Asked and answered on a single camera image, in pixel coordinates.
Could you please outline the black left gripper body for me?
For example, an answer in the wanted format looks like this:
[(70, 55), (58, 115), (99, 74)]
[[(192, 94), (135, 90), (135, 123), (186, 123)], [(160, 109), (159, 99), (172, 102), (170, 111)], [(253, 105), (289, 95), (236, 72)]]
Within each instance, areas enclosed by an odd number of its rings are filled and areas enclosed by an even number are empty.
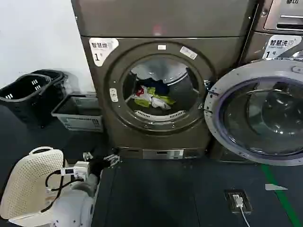
[(107, 166), (107, 161), (102, 158), (93, 158), (89, 161), (89, 173), (100, 176), (101, 172)]

